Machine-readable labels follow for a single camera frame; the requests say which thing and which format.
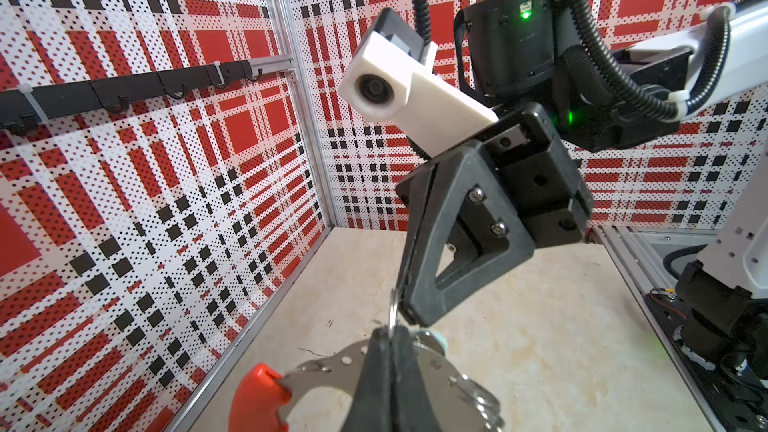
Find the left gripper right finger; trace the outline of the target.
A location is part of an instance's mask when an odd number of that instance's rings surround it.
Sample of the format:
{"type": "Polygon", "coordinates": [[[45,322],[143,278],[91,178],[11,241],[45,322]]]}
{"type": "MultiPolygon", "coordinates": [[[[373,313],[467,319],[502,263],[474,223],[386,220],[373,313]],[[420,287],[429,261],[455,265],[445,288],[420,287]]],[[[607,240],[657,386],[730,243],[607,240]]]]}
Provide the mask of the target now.
{"type": "Polygon", "coordinates": [[[393,431],[441,431],[429,400],[408,330],[394,328],[390,338],[390,409],[393,431]]]}

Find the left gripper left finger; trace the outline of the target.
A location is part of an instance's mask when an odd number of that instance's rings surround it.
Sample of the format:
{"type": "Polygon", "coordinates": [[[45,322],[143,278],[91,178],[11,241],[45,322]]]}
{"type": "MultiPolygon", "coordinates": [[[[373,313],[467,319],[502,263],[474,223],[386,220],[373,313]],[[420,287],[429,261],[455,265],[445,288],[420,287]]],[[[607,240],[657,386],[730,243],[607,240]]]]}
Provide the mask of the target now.
{"type": "Polygon", "coordinates": [[[391,344],[386,327],[375,329],[368,342],[362,371],[341,430],[386,432],[392,430],[391,344]]]}

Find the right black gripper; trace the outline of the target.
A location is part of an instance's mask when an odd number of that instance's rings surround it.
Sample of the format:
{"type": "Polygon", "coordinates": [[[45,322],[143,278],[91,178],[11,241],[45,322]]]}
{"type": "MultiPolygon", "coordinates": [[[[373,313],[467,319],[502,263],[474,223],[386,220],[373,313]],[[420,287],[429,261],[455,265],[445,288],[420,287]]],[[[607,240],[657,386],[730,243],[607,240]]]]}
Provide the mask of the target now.
{"type": "Polygon", "coordinates": [[[587,235],[594,199],[545,107],[522,101],[479,140],[421,164],[396,188],[408,228],[395,298],[410,325],[433,325],[535,245],[587,235]]]}

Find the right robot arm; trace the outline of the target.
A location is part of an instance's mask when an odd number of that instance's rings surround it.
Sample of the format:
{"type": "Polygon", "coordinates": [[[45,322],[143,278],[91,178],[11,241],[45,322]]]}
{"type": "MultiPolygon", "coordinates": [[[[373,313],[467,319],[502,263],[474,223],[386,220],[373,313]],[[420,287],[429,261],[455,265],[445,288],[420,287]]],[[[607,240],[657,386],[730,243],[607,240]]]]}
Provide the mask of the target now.
{"type": "Polygon", "coordinates": [[[715,8],[703,55],[680,45],[637,59],[609,51],[588,0],[483,0],[454,20],[455,49],[495,123],[429,160],[397,187],[409,210],[398,282],[404,318],[429,326],[537,248],[581,240],[594,202],[568,144],[627,149],[678,130],[724,81],[731,17],[715,8]]]}

